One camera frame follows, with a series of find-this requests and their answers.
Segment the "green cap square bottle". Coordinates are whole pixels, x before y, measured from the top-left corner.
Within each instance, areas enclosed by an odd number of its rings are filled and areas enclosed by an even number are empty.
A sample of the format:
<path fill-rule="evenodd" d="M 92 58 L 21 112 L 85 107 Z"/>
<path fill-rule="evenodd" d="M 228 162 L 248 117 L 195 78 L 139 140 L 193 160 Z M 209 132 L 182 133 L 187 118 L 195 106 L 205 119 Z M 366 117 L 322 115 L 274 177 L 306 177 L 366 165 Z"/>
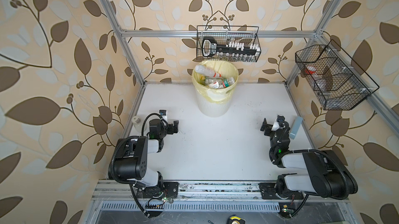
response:
<path fill-rule="evenodd" d="M 215 81 L 215 78 L 212 77 L 206 77 L 204 80 L 204 85 L 208 86 L 209 84 L 213 83 Z"/>

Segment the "pink label clear bottle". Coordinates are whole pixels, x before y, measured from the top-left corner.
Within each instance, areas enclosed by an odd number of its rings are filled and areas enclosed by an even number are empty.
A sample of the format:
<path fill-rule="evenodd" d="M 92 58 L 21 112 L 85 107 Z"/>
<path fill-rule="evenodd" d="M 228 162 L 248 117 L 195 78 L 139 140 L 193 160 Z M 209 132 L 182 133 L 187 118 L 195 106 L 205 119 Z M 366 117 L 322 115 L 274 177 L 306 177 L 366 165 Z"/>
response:
<path fill-rule="evenodd" d="M 206 77 L 212 77 L 212 78 L 221 77 L 220 73 L 215 72 L 214 70 L 203 65 L 196 65 L 194 70 L 196 73 L 202 74 Z"/>

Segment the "orange label clear bottle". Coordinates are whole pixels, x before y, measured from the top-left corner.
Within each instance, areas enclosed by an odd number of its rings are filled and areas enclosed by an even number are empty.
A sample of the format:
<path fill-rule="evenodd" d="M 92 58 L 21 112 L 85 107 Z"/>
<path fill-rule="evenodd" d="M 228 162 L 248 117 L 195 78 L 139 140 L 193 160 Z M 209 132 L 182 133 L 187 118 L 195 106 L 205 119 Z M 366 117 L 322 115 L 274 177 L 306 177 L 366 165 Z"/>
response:
<path fill-rule="evenodd" d="M 207 87 L 211 89 L 224 89 L 228 88 L 235 84 L 235 79 L 233 77 L 222 79 L 222 78 L 215 78 L 215 81 L 209 84 Z"/>

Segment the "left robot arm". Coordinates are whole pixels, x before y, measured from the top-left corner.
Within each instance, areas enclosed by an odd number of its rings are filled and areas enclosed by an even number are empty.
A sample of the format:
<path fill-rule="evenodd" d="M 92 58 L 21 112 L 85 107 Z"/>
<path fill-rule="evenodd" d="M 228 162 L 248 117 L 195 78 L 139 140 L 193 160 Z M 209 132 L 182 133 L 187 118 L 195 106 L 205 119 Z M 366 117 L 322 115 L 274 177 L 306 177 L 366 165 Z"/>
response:
<path fill-rule="evenodd" d="M 149 168 L 148 155 L 161 152 L 164 138 L 178 133 L 178 127 L 178 120 L 170 124 L 162 118 L 152 119 L 149 132 L 144 136 L 118 140 L 108 169 L 109 178 L 139 189 L 157 188 L 162 191 L 162 174 Z"/>

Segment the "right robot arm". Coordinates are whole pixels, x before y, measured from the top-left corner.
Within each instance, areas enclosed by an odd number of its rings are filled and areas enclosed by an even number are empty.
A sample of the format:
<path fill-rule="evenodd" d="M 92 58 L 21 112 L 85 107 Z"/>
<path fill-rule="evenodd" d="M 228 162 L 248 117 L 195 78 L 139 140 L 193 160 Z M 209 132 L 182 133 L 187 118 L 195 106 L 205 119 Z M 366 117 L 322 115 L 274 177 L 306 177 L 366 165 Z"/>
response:
<path fill-rule="evenodd" d="M 290 150 L 291 128 L 285 117 L 278 115 L 274 123 L 263 120 L 260 131 L 270 138 L 269 159 L 281 169 L 304 170 L 303 174 L 282 174 L 271 189 L 276 197 L 288 199 L 296 193 L 345 200 L 358 192 L 358 184 L 332 150 Z"/>

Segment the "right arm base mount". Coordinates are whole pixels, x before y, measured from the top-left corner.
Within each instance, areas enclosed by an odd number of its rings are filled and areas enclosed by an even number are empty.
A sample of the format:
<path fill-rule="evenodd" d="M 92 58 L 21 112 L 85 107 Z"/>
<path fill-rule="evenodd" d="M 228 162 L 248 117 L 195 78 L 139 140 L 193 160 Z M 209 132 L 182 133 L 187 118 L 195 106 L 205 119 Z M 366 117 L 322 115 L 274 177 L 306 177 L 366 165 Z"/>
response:
<path fill-rule="evenodd" d="M 290 191 L 288 193 L 277 194 L 275 182 L 261 182 L 258 187 L 263 200 L 303 200 L 303 193 L 299 191 Z"/>

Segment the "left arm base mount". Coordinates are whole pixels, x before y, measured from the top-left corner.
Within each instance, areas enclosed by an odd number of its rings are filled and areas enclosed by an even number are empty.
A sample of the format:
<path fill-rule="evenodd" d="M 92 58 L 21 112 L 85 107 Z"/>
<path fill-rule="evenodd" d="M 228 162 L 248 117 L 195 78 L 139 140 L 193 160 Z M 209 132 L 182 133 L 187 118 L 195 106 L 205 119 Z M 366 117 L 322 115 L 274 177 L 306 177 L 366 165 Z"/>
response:
<path fill-rule="evenodd" d="M 163 182 L 162 185 L 138 189 L 138 197 L 144 199 L 170 199 L 178 195 L 179 183 L 176 181 Z"/>

